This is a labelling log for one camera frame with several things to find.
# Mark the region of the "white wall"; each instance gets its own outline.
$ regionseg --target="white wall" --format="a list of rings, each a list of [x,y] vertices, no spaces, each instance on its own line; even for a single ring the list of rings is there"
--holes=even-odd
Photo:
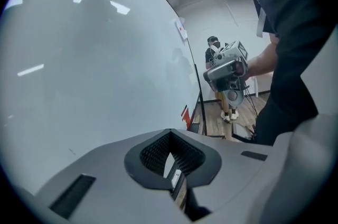
[[[269,43],[268,34],[256,36],[257,13],[252,0],[203,0],[178,8],[179,16],[185,18],[184,27],[188,32],[189,44],[199,72],[204,100],[212,100],[214,93],[204,81],[205,51],[207,38],[217,36],[221,43],[239,39],[248,51],[248,58],[259,55]],[[270,89],[271,75],[258,78],[259,91]],[[249,92],[254,93],[254,82],[250,78]]]
[[[35,194],[98,146],[186,129],[199,87],[166,0],[12,0],[1,18],[0,160],[13,183]]]

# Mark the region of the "white panel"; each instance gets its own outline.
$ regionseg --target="white panel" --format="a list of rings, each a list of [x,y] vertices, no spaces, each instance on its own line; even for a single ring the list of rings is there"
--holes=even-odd
[[[258,15],[253,0],[225,0],[236,22],[258,21]]]
[[[186,129],[199,88],[177,18],[166,0],[23,0],[4,11],[0,146],[14,183],[34,194],[97,146]]]

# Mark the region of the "black shirt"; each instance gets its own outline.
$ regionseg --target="black shirt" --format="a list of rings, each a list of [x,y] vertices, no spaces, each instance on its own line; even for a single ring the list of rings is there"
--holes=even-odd
[[[335,22],[323,0],[258,1],[279,37],[271,94],[256,123],[257,141],[272,145],[278,134],[293,131],[317,115],[301,74],[325,44]]]
[[[208,48],[205,52],[205,63],[211,62],[213,60],[214,51]]]

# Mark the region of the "man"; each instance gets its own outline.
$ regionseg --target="man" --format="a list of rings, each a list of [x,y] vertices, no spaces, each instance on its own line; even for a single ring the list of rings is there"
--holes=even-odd
[[[205,67],[209,69],[213,66],[213,56],[217,49],[221,49],[221,43],[218,41],[218,38],[211,36],[208,38],[209,48],[205,52]],[[221,117],[226,122],[229,123],[230,120],[236,120],[239,116],[236,107],[231,107],[231,114],[229,116],[229,104],[227,103],[226,97],[223,92],[215,92],[215,97],[218,100],[221,100]]]
[[[257,143],[273,145],[279,134],[317,115],[301,74],[330,36],[336,4],[333,0],[257,1],[258,34],[267,31],[268,24],[275,37],[270,35],[271,44],[248,62],[246,78],[274,71],[269,99],[256,121]]]

